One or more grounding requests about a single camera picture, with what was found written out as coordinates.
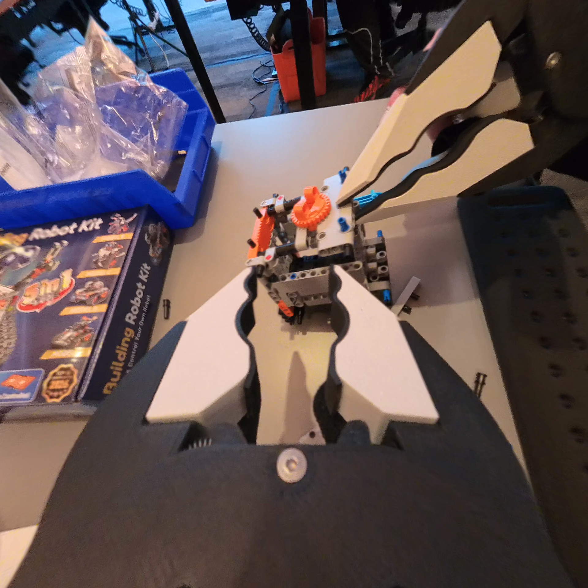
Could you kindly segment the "blue plastic bin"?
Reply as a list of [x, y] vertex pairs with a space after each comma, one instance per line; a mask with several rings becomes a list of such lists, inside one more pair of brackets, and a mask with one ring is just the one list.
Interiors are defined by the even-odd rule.
[[13, 190], [1, 180], [1, 227], [17, 229], [143, 205], [150, 205], [172, 229], [191, 227], [199, 206], [216, 122], [183, 70], [158, 72], [151, 79], [178, 95], [188, 106], [176, 144], [176, 149], [186, 151], [186, 155], [173, 162], [170, 180], [158, 182], [142, 170], [27, 190]]

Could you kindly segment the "orange container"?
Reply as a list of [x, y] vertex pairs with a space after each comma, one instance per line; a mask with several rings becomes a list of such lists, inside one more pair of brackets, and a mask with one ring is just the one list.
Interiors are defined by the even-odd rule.
[[316, 99], [326, 94], [326, 25], [323, 16], [309, 8], [302, 12], [302, 2], [291, 3], [284, 13], [284, 24], [290, 24], [290, 37], [283, 40], [283, 28], [276, 28], [270, 50], [283, 100], [300, 102], [303, 109], [312, 108]]

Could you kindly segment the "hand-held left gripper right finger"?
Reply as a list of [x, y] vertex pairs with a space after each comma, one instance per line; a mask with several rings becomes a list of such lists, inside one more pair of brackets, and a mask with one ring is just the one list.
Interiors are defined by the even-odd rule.
[[327, 414], [368, 428], [436, 424], [439, 413], [396, 315], [345, 270], [329, 272], [336, 335], [318, 396]]

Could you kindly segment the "blue robot kit box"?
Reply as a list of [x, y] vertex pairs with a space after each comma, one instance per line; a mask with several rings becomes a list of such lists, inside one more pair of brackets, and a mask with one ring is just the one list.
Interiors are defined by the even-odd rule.
[[92, 405], [151, 340], [173, 231], [150, 206], [1, 231], [1, 410]]

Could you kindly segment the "black studded panel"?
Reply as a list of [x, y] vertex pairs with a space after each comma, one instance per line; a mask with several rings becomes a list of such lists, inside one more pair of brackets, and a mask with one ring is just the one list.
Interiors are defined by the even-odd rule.
[[536, 500], [587, 587], [587, 231], [557, 187], [458, 199], [458, 214]]

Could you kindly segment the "orange gear frame assembly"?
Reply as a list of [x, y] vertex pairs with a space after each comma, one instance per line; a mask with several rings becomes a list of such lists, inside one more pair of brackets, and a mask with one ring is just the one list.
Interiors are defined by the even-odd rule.
[[357, 203], [337, 199], [347, 168], [295, 198], [274, 194], [254, 208], [246, 265], [289, 325], [314, 307], [327, 307], [330, 268], [339, 267], [386, 307], [392, 308], [387, 249], [382, 232], [367, 238], [356, 223]]

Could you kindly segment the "clear plastic bags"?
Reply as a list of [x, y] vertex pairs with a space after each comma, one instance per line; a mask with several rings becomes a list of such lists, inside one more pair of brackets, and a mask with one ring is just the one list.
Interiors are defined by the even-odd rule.
[[12, 189], [142, 170], [162, 179], [188, 112], [90, 18], [22, 105], [1, 75], [1, 179]]

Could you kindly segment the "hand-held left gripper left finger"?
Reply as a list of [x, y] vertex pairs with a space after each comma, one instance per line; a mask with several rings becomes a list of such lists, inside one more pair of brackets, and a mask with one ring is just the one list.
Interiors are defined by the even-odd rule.
[[150, 423], [258, 425], [254, 347], [258, 279], [245, 269], [185, 321], [151, 406]]

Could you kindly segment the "black pole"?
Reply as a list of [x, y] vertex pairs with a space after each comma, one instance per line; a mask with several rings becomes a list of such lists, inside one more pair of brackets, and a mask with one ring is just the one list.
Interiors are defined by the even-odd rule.
[[226, 118], [222, 107], [217, 99], [217, 94], [210, 81], [208, 72], [202, 61], [202, 57], [197, 48], [194, 37], [191, 33], [190, 27], [188, 26], [185, 14], [180, 6], [179, 1], [165, 1], [168, 12], [178, 32], [180, 41], [185, 49], [187, 58], [192, 65], [195, 76], [201, 85], [202, 91], [208, 102], [209, 108], [216, 123], [225, 123]]

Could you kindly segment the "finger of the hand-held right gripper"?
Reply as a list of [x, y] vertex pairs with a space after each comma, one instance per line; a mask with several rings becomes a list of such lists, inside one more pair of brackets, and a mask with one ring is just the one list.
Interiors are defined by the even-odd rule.
[[413, 168], [371, 202], [360, 204], [354, 212], [355, 222], [375, 222], [426, 202], [464, 195], [533, 148], [527, 122], [501, 116], [480, 119], [459, 135], [451, 149]]
[[409, 153], [433, 122], [482, 98], [492, 84], [501, 47], [491, 21], [486, 21], [424, 81], [406, 89], [349, 171], [337, 205], [350, 203], [388, 163]]

